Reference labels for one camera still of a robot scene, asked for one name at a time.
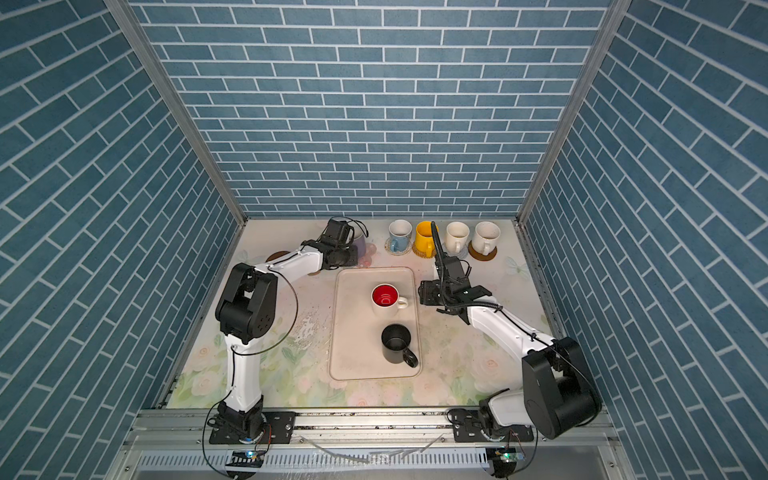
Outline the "pink flower coaster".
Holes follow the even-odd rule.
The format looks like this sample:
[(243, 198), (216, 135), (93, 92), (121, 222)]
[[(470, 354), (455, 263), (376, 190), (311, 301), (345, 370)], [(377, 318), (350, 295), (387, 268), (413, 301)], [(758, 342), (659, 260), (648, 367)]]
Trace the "pink flower coaster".
[(377, 253), (377, 246), (374, 243), (366, 243), (366, 245), (367, 245), (366, 254), (361, 261), (358, 260), (357, 262), (358, 268), (370, 268), (373, 264), (373, 257)]

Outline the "light blue round coaster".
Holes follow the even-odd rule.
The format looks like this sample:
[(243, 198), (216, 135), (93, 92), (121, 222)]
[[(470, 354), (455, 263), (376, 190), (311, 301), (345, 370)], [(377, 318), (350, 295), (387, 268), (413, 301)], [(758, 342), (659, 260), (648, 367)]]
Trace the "light blue round coaster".
[(450, 257), (456, 257), (459, 260), (465, 260), (469, 256), (467, 244), (463, 245), (462, 248), (457, 252), (451, 251), (445, 243), (442, 243), (441, 247), (445, 255)]

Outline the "yellow mug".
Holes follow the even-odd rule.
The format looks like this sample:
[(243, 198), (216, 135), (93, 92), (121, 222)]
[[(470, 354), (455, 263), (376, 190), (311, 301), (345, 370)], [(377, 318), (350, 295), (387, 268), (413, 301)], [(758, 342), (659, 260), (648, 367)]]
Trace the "yellow mug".
[(432, 258), (435, 255), (435, 243), (430, 221), (422, 221), (417, 225), (413, 251), (422, 258)]

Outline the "white speckled mug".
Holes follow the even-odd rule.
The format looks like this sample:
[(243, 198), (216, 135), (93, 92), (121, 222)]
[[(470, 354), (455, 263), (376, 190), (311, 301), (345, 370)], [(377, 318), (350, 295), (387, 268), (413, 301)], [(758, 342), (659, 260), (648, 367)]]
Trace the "white speckled mug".
[(478, 252), (488, 254), (494, 247), (497, 247), (500, 237), (501, 229), (497, 224), (481, 221), (475, 225), (471, 243)]

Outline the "red mug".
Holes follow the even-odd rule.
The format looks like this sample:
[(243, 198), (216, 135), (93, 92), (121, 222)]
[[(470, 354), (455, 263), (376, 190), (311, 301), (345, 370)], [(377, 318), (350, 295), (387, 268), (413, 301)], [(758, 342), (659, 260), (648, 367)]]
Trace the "red mug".
[(379, 284), (371, 292), (374, 314), (380, 318), (394, 318), (409, 307), (409, 301), (391, 284)]

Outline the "light blue mug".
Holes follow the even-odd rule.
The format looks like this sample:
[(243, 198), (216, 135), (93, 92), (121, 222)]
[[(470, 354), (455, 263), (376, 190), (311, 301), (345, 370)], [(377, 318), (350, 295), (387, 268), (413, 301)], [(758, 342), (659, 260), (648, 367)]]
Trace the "light blue mug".
[(411, 241), (412, 225), (409, 221), (404, 219), (397, 219), (390, 223), (388, 227), (389, 238), (395, 243), (396, 240), (400, 242), (400, 249), (404, 248), (405, 239)]

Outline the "black mug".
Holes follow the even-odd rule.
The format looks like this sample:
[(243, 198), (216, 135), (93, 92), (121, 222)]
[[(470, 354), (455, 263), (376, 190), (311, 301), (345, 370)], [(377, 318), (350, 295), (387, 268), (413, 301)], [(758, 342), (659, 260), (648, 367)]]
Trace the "black mug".
[(410, 368), (417, 368), (419, 360), (410, 349), (412, 335), (402, 324), (390, 324), (381, 333), (382, 353), (391, 364), (404, 363)]

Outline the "white mug purple handle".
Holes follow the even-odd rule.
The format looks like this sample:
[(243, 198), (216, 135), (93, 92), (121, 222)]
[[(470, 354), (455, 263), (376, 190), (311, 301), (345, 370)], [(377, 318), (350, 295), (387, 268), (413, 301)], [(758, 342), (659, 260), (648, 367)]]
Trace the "white mug purple handle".
[(366, 254), (366, 250), (367, 250), (366, 239), (367, 237), (364, 235), (363, 232), (355, 232), (353, 237), (353, 246), (356, 248), (357, 259), (359, 261), (361, 261)]

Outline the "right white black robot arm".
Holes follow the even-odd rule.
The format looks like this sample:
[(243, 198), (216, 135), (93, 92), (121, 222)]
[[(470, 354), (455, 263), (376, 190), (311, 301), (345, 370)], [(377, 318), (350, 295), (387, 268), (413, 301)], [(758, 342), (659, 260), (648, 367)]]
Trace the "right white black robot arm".
[(488, 437), (499, 438), (513, 426), (529, 425), (554, 439), (596, 419), (602, 399), (576, 340), (554, 338), (526, 324), (485, 287), (471, 285), (470, 269), (454, 256), (438, 256), (435, 270), (436, 279), (420, 284), (419, 302), (459, 317), (519, 361), (522, 389), (505, 389), (480, 402)]

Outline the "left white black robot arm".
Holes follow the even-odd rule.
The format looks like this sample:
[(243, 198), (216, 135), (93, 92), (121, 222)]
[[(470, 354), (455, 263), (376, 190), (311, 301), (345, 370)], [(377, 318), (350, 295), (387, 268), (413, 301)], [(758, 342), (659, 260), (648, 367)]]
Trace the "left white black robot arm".
[(230, 271), (215, 309), (227, 353), (227, 392), (213, 419), (231, 442), (253, 444), (269, 433), (259, 380), (261, 356), (280, 345), (265, 347), (263, 338), (276, 320), (278, 290), (284, 285), (299, 301), (293, 282), (323, 270), (355, 266), (353, 220), (332, 217), (315, 239), (256, 265), (238, 263)]

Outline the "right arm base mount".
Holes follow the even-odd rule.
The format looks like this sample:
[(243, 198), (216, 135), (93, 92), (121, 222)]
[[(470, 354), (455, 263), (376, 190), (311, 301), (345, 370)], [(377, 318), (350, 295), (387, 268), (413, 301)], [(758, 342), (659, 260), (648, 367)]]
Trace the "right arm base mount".
[(499, 425), (485, 408), (450, 408), (445, 417), (457, 443), (532, 442), (534, 432), (527, 425)]

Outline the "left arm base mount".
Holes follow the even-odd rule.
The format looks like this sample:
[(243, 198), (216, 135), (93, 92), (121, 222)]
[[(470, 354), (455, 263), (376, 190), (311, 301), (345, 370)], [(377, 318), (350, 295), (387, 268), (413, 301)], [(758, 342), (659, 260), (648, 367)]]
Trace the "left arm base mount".
[(206, 426), (210, 429), (209, 443), (213, 445), (282, 445), (290, 443), (295, 421), (296, 413), (290, 411), (261, 413), (240, 423), (216, 414), (207, 420)]

